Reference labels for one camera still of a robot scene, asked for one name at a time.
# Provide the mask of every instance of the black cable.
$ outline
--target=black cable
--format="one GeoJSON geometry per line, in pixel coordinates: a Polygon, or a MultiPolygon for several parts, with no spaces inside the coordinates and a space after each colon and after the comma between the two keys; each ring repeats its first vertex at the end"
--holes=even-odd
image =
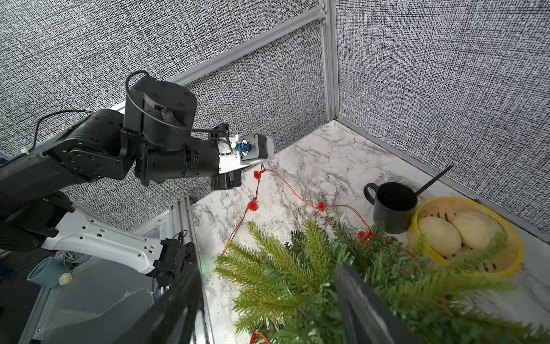
{"type": "Polygon", "coordinates": [[[0,280],[4,279],[4,278],[6,278],[6,277],[12,276],[13,274],[18,273],[18,272],[21,271],[21,270],[25,270],[27,267],[29,267],[29,266],[31,266],[31,265],[40,263],[40,262],[43,261],[44,259],[45,259],[45,257],[42,257],[42,258],[40,258],[39,260],[34,261],[34,262],[32,262],[31,264],[29,264],[29,265],[25,265],[25,266],[22,267],[21,269],[17,269],[17,270],[15,270],[15,271],[12,271],[12,272],[10,272],[9,274],[0,277],[0,280]]]}
{"type": "Polygon", "coordinates": [[[83,113],[89,113],[89,114],[94,113],[93,111],[89,111],[89,110],[62,110],[62,111],[53,112],[53,113],[47,114],[43,117],[40,117],[38,122],[36,122],[34,138],[32,139],[32,147],[29,149],[29,151],[33,150],[36,147],[36,141],[37,141],[37,137],[38,137],[38,129],[40,127],[40,123],[42,123],[42,121],[45,120],[46,118],[50,118],[50,117],[55,116],[57,114],[67,113],[67,112],[83,112],[83,113]]]}
{"type": "Polygon", "coordinates": [[[157,298],[155,297],[155,278],[151,278],[151,291],[153,292],[153,301],[156,301],[157,298]]]}
{"type": "Polygon", "coordinates": [[[172,239],[173,239],[173,238],[175,238],[176,236],[178,236],[178,235],[182,234],[183,232],[185,232],[185,234],[183,235],[183,238],[185,238],[185,236],[187,235],[187,233],[189,233],[189,231],[188,231],[188,230],[182,230],[182,231],[180,231],[180,232],[176,233],[176,235],[175,235],[175,236],[173,236],[173,237],[172,237],[172,239]]]}
{"type": "Polygon", "coordinates": [[[189,132],[189,133],[220,133],[222,135],[225,136],[225,139],[226,139],[226,143],[229,145],[229,148],[231,148],[231,152],[233,152],[233,147],[231,147],[231,142],[229,141],[229,136],[227,135],[227,133],[223,130],[216,130],[216,129],[189,129],[189,128],[185,128],[185,127],[180,127],[178,125],[173,125],[173,124],[170,124],[170,123],[167,123],[159,118],[156,118],[155,116],[153,116],[152,114],[148,113],[147,111],[143,110],[141,107],[139,107],[136,102],[134,101],[134,99],[132,98],[132,96],[130,95],[130,79],[138,74],[145,74],[147,75],[148,77],[150,76],[149,75],[149,72],[147,72],[146,70],[136,70],[135,72],[132,72],[130,73],[127,77],[126,77],[126,82],[124,83],[124,87],[126,88],[126,95],[128,96],[128,99],[130,100],[130,102],[139,110],[141,111],[143,114],[145,114],[146,116],[156,120],[157,122],[161,122],[169,127],[172,127],[172,128],[175,128],[175,129],[180,129],[180,130],[183,130],[185,132],[189,132]]]}
{"type": "Polygon", "coordinates": [[[228,144],[227,141],[222,140],[221,138],[211,138],[211,139],[210,139],[210,145],[212,146],[212,148],[214,148],[214,151],[215,151],[216,153],[219,154],[219,150],[218,150],[218,147],[217,147],[216,145],[213,144],[214,141],[220,141],[220,142],[225,143],[226,145],[229,146],[229,148],[231,148],[231,151],[233,151],[233,147],[231,147],[231,144],[228,144]]]}

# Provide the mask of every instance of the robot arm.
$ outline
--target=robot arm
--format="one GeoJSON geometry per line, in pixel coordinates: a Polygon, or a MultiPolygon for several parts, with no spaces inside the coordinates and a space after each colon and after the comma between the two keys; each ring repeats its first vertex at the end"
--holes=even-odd
{"type": "Polygon", "coordinates": [[[197,99],[191,91],[146,74],[127,85],[125,114],[96,111],[0,166],[0,248],[73,250],[153,277],[179,273],[185,249],[178,240],[133,236],[88,219],[59,190],[105,177],[122,180],[134,163],[145,186],[210,177],[212,190],[231,189],[241,185],[239,169],[273,158],[273,140],[257,133],[229,137],[226,123],[193,129],[197,99]],[[208,139],[191,132],[206,132],[208,139]]]}

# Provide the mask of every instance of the black mug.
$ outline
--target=black mug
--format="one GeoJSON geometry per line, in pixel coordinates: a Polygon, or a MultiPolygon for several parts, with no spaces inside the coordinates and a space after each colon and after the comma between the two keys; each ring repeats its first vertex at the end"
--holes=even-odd
{"type": "Polygon", "coordinates": [[[375,206],[373,214],[375,223],[385,222],[386,232],[390,234],[399,234],[407,230],[418,202],[411,188],[396,182],[384,183],[380,186],[369,183],[363,188],[363,193],[375,206]],[[369,188],[376,192],[374,198],[369,193],[369,188]]]}

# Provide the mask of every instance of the mug handle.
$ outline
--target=mug handle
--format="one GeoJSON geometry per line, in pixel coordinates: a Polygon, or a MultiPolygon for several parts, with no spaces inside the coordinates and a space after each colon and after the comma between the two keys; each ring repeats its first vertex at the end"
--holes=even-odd
{"type": "Polygon", "coordinates": [[[375,203],[375,199],[371,196],[371,194],[369,193],[369,188],[373,189],[375,192],[378,191],[378,185],[374,184],[374,183],[369,183],[367,185],[365,185],[365,187],[363,188],[363,194],[365,195],[365,197],[367,197],[367,200],[371,203],[371,204],[374,204],[375,203]]]}

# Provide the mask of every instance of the steamed bun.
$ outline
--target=steamed bun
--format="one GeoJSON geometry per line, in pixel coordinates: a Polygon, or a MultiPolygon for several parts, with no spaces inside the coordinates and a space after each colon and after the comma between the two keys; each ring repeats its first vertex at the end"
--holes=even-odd
{"type": "Polygon", "coordinates": [[[439,217],[420,219],[420,231],[426,236],[428,244],[442,256],[450,257],[462,246],[457,229],[439,217]]]}
{"type": "Polygon", "coordinates": [[[458,213],[451,223],[458,229],[462,242],[474,249],[489,245],[495,233],[502,230],[495,219],[477,211],[458,213]]]}

